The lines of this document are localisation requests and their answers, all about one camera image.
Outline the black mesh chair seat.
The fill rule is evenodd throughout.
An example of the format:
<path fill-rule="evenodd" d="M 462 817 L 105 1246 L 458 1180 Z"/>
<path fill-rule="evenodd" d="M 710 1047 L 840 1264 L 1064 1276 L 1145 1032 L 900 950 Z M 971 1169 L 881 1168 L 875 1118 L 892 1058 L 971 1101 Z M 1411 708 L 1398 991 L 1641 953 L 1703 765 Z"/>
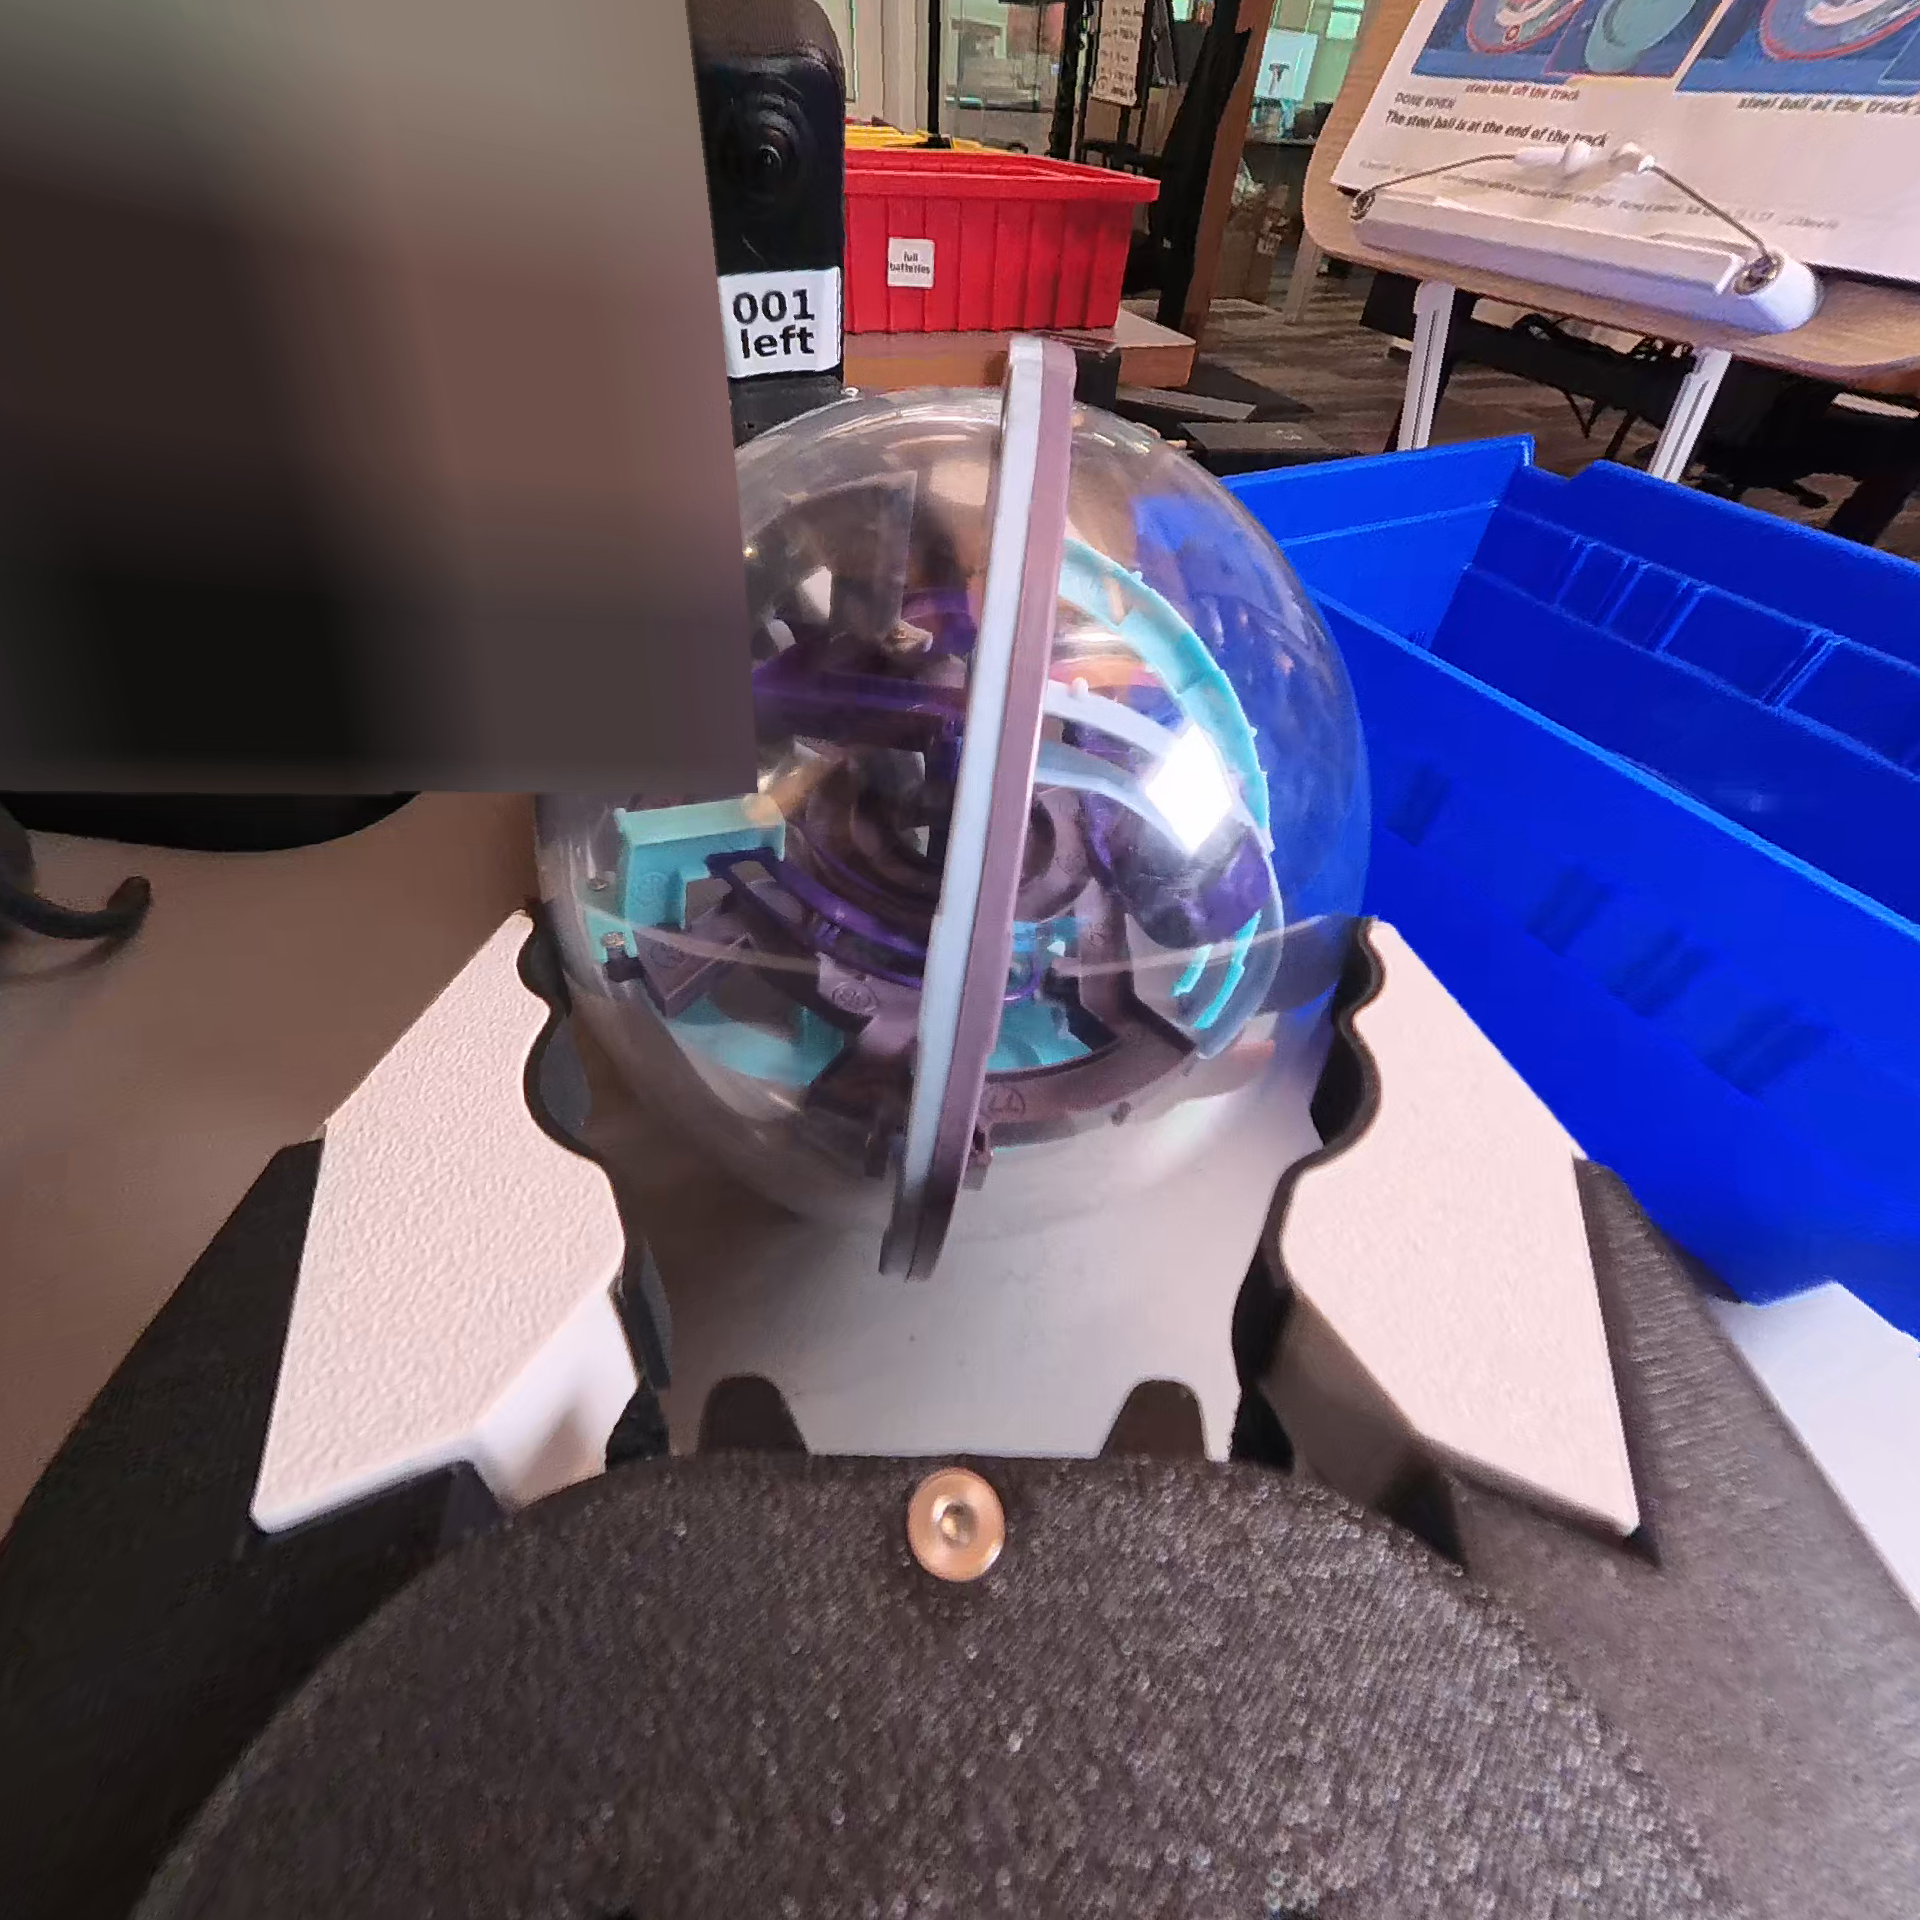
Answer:
<path fill-rule="evenodd" d="M 342 841 L 410 806 L 394 796 L 132 796 L 6 793 L 6 809 L 28 832 L 82 836 L 131 847 L 219 855 L 281 853 Z"/>

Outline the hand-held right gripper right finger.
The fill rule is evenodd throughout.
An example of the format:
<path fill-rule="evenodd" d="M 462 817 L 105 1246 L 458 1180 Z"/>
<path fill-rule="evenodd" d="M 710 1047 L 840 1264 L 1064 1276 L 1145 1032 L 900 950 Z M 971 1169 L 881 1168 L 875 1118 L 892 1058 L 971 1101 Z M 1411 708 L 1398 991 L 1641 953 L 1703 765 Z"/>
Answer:
<path fill-rule="evenodd" d="M 1356 925 L 1324 1142 L 1268 1212 L 1264 1388 L 1356 1498 L 1435 1468 L 1602 1538 L 1641 1525 L 1583 1148 L 1384 918 Z"/>

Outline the instruction sheet board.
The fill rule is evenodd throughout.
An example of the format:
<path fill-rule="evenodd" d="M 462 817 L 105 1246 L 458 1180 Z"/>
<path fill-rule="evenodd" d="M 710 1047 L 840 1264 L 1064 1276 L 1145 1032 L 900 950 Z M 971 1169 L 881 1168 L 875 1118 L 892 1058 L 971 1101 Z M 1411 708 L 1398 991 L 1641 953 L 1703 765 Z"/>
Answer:
<path fill-rule="evenodd" d="M 1371 4 L 1331 255 L 1915 393 L 1915 4 Z"/>

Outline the red plastic bin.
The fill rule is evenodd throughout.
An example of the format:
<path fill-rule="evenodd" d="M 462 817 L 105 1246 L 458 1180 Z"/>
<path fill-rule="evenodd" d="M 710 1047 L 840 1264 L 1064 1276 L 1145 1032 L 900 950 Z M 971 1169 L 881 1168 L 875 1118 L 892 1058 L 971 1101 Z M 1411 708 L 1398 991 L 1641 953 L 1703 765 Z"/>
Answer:
<path fill-rule="evenodd" d="M 1011 150 L 846 156 L 843 332 L 1104 332 L 1150 175 Z"/>

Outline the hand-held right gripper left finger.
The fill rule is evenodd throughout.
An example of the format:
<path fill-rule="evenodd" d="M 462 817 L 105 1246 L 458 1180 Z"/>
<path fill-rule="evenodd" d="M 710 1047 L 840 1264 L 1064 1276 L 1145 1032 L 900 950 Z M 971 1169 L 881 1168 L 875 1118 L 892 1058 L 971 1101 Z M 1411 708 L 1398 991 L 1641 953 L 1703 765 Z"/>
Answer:
<path fill-rule="evenodd" d="M 530 910 L 320 1132 L 250 1516 L 288 1534 L 444 1469 L 505 1510 L 600 1479 L 640 1384 L 612 1182 L 544 1085 L 570 1032 Z"/>

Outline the blue plastic tray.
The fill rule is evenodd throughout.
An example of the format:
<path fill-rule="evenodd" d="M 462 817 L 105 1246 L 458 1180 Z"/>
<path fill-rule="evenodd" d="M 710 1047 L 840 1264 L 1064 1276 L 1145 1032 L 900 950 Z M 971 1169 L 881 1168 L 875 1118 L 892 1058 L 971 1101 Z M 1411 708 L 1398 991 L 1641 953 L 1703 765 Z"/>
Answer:
<path fill-rule="evenodd" d="M 1367 906 L 1750 1303 L 1919 1329 L 1919 572 L 1528 439 L 1249 472 L 1375 774 Z"/>

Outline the clear maze ball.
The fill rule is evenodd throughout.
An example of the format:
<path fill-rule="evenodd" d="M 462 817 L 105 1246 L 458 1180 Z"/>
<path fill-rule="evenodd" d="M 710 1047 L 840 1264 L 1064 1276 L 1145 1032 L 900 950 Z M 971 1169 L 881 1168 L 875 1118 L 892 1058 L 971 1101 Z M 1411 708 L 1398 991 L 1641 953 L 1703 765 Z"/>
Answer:
<path fill-rule="evenodd" d="M 535 816 L 584 1032 L 907 1280 L 1310 1085 L 1361 912 L 1328 625 L 1236 493 L 1075 384 L 1027 334 L 998 394 L 742 447 L 753 782 Z"/>

